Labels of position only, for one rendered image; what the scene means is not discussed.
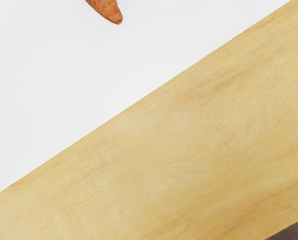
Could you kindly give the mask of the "orange carrot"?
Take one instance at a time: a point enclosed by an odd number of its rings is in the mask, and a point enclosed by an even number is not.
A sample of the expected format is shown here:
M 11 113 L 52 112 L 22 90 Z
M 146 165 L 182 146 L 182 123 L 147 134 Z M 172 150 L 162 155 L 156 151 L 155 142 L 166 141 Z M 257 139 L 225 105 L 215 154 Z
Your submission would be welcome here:
M 119 25 L 123 20 L 123 15 L 118 7 L 117 0 L 85 0 L 86 3 L 93 8 L 106 20 Z

